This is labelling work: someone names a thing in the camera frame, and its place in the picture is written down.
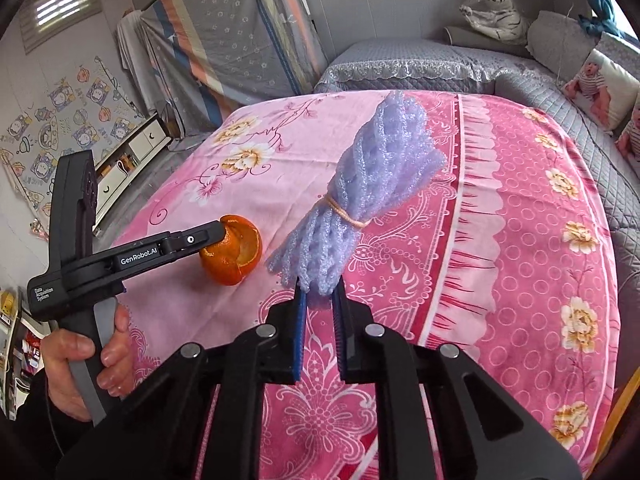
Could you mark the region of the left hand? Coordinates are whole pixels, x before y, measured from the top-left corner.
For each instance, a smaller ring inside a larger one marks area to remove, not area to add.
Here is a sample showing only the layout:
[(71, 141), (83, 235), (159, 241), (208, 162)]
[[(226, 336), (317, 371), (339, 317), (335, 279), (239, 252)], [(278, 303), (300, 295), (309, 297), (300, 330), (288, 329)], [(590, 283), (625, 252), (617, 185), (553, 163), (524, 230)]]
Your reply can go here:
[[(54, 406), (73, 419), (88, 422), (90, 413), (75, 386), (70, 362), (91, 358), (93, 342), (59, 328), (41, 341), (41, 355)], [(115, 310), (114, 333), (101, 351), (101, 362), (104, 370), (98, 376), (98, 386), (113, 398), (128, 396), (134, 390), (134, 352), (129, 339), (129, 313), (121, 304)]]

